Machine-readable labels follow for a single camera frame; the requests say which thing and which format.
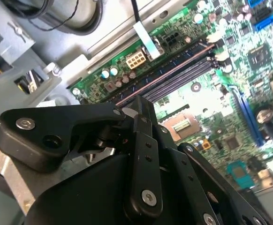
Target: motherboard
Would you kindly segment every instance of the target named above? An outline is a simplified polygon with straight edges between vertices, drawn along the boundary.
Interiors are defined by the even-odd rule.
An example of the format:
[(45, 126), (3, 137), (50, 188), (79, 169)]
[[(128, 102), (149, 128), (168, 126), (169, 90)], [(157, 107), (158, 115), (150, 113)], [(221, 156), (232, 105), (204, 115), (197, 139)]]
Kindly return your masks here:
[(195, 0), (75, 83), (82, 104), (154, 102), (158, 121), (227, 175), (273, 156), (273, 0)]

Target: capacitor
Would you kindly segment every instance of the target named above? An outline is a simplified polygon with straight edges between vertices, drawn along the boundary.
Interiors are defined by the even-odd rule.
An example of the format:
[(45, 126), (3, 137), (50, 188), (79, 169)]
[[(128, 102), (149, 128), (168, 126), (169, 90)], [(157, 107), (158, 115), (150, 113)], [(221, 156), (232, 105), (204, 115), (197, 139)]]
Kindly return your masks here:
[(109, 69), (103, 69), (101, 72), (101, 76), (103, 79), (109, 78)]
[(208, 15), (208, 20), (209, 20), (211, 23), (215, 22), (216, 19), (217, 19), (217, 15), (216, 15), (215, 13), (210, 13), (210, 14)]
[(194, 23), (201, 24), (203, 22), (203, 15), (201, 13), (197, 13), (193, 18)]
[(206, 7), (206, 2), (204, 0), (200, 0), (198, 3), (197, 3), (197, 7), (199, 10), (202, 10)]
[(247, 13), (245, 15), (245, 20), (250, 21), (251, 18), (252, 18), (252, 14), (251, 13)]
[(129, 73), (129, 78), (130, 79), (135, 79), (137, 77), (137, 74), (134, 72), (134, 71), (131, 71), (130, 73)]
[(224, 19), (224, 18), (221, 18), (221, 19), (219, 20), (218, 23), (219, 23), (219, 25), (220, 25), (221, 27), (224, 27), (224, 26), (227, 25), (227, 20)]
[(123, 83), (128, 83), (129, 82), (128, 73), (123, 73), (122, 74), (122, 82)]
[(233, 69), (234, 69), (233, 66), (231, 64), (228, 64), (223, 68), (223, 72), (230, 74), (233, 71)]
[(78, 88), (73, 88), (72, 93), (73, 95), (80, 95), (81, 91)]
[(235, 14), (233, 15), (233, 19), (235, 19), (235, 20), (241, 22), (241, 21), (243, 21), (243, 19), (244, 19), (244, 15), (243, 15), (242, 13), (235, 13)]
[(117, 80), (116, 80), (116, 87), (117, 88), (120, 88), (120, 87), (122, 87), (122, 79), (121, 79), (121, 77), (119, 77)]
[(118, 72), (119, 72), (119, 70), (118, 70), (117, 67), (111, 67), (111, 68), (110, 68), (110, 74), (111, 74), (112, 76), (116, 76), (116, 75), (118, 74)]
[(270, 122), (273, 118), (273, 109), (270, 106), (262, 106), (257, 109), (256, 120), (258, 123), (264, 124)]
[(236, 11), (237, 11), (238, 13), (248, 13), (249, 10), (250, 10), (249, 5), (241, 5), (241, 6), (239, 6), (239, 7), (236, 9)]

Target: black cable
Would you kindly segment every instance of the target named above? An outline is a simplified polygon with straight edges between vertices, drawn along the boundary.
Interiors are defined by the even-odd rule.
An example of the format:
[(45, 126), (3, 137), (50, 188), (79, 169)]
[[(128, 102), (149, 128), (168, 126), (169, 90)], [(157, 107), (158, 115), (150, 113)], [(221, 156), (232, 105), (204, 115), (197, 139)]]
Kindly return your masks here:
[[(21, 14), (21, 17), (25, 18), (26, 14), (23, 12), (30, 9), (31, 6), (28, 6), (24, 3), (17, 1), (17, 0), (12, 0), (13, 4), (10, 4), (9, 1), (10, 0), (3, 0), (3, 3), (5, 3), (7, 5), (7, 7), (13, 13), (15, 13), (15, 11), (16, 11), (17, 12), (17, 14), (15, 13), (16, 15)], [(54, 29), (57, 29), (57, 30), (64, 32), (64, 33), (72, 33), (72, 34), (76, 34), (76, 35), (80, 35), (80, 36), (91, 34), (99, 26), (99, 24), (101, 22), (102, 14), (103, 14), (103, 2), (102, 2), (102, 0), (97, 0), (95, 13), (94, 13), (93, 17), (91, 18), (91, 20), (87, 24), (85, 24), (84, 26), (79, 27), (79, 28), (72, 28), (72, 27), (67, 26), (65, 23), (67, 21), (69, 21), (70, 19), (72, 19), (73, 16), (75, 15), (75, 13), (77, 11), (78, 3), (79, 3), (79, 0), (77, 0), (77, 2), (76, 2), (76, 7), (75, 7), (73, 14), (65, 21), (60, 21), (59, 19), (55, 18), (54, 16), (50, 15), (49, 13), (42, 14), (42, 16), (39, 17), (39, 19), (41, 21), (43, 21), (44, 23), (46, 23), (47, 25), (52, 26), (51, 29), (43, 29), (43, 28), (39, 27), (38, 25), (36, 25), (31, 20), (30, 20), (30, 23), (42, 31), (52, 31)]]
[(72, 15), (71, 15), (68, 19), (64, 20), (63, 22), (59, 23), (58, 25), (56, 25), (56, 26), (54, 26), (54, 27), (52, 27), (52, 28), (50, 28), (50, 29), (41, 28), (41, 27), (39, 27), (38, 25), (36, 25), (34, 22), (32, 22), (32, 20), (29, 20), (29, 22), (30, 22), (33, 26), (35, 26), (36, 28), (38, 28), (38, 29), (41, 30), (41, 31), (53, 31), (53, 30), (55, 30), (55, 29), (57, 29), (57, 28), (59, 28), (59, 27), (65, 25), (66, 22), (68, 22), (70, 19), (72, 19), (72, 18), (75, 16), (75, 14), (76, 14), (76, 12), (77, 12), (77, 9), (78, 9), (78, 4), (79, 4), (79, 0), (76, 1), (76, 5), (75, 5), (74, 12), (72, 13)]
[(34, 6), (28, 6), (20, 1), (16, 0), (2, 0), (7, 5), (8, 9), (11, 10), (16, 16), (25, 19), (36, 19), (43, 14), (47, 13), (50, 7), (53, 5), (54, 0), (44, 0), (41, 8)]
[(140, 15), (138, 13), (138, 7), (137, 7), (137, 0), (131, 0), (132, 7), (133, 7), (133, 13), (135, 15), (136, 23), (141, 21)]

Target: pcie slot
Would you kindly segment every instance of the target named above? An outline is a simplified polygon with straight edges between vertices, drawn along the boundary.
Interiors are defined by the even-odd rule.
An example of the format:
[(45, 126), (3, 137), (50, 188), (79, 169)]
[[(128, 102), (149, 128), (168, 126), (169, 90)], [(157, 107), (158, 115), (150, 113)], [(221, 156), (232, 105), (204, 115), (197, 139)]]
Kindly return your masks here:
[(151, 87), (160, 80), (164, 80), (173, 73), (178, 74), (184, 71), (189, 67), (189, 64), (206, 56), (213, 47), (214, 44), (208, 44), (206, 41), (200, 40), (188, 49), (179, 52), (168, 62), (162, 62), (161, 65), (158, 65), (151, 72), (138, 77), (134, 83), (129, 84), (126, 88), (114, 93), (102, 102), (111, 101), (119, 106), (127, 105), (136, 95), (141, 94), (144, 89)]
[(258, 124), (255, 120), (252, 110), (250, 109), (247, 98), (242, 94), (236, 86), (229, 86), (232, 90), (232, 93), (237, 101), (240, 111), (242, 112), (244, 119), (246, 121), (247, 127), (250, 131), (250, 134), (258, 147), (264, 144), (262, 134), (258, 129)]
[(214, 61), (207, 60), (203, 58), (196, 64), (188, 67), (183, 72), (172, 76), (169, 76), (166, 80), (160, 81), (151, 87), (151, 91), (146, 94), (142, 94), (143, 97), (149, 101), (156, 102), (164, 96), (170, 94), (171, 92), (177, 90), (178, 88), (184, 86), (185, 84), (191, 82), (192, 80), (200, 77), (206, 72), (214, 68)]

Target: chip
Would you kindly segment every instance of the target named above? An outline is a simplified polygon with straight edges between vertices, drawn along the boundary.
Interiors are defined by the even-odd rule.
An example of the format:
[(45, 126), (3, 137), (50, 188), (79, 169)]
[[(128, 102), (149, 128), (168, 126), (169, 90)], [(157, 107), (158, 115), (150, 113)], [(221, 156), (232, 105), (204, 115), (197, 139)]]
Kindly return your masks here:
[(230, 138), (226, 139), (225, 142), (228, 145), (230, 150), (234, 150), (240, 146), (236, 137), (230, 137)]
[(262, 46), (251, 50), (248, 53), (248, 60), (252, 70), (258, 70), (262, 66), (270, 63), (272, 58), (268, 45), (263, 44)]
[(219, 41), (216, 42), (216, 46), (217, 46), (218, 48), (223, 47), (224, 44), (225, 44), (225, 43), (224, 43), (223, 39), (220, 39)]
[(207, 150), (207, 149), (209, 149), (210, 147), (211, 147), (211, 144), (208, 142), (207, 139), (204, 139), (204, 142), (203, 142), (203, 144), (202, 144), (202, 148), (203, 148), (204, 150)]
[(249, 29), (248, 26), (245, 26), (245, 27), (243, 27), (243, 28), (241, 29), (241, 33), (243, 33), (242, 36), (248, 34), (249, 32), (250, 32), (250, 29)]
[(232, 44), (235, 42), (235, 39), (234, 39), (234, 37), (229, 37), (229, 38), (227, 39), (227, 41), (228, 41), (228, 43), (229, 43), (230, 45), (232, 45)]
[(220, 5), (220, 2), (218, 0), (216, 0), (212, 4), (216, 8), (216, 7), (218, 7)]
[(226, 19), (227, 22), (229, 22), (232, 19), (232, 15), (230, 13), (228, 13), (223, 18)]
[(222, 8), (216, 9), (215, 13), (216, 13), (216, 15), (222, 14)]

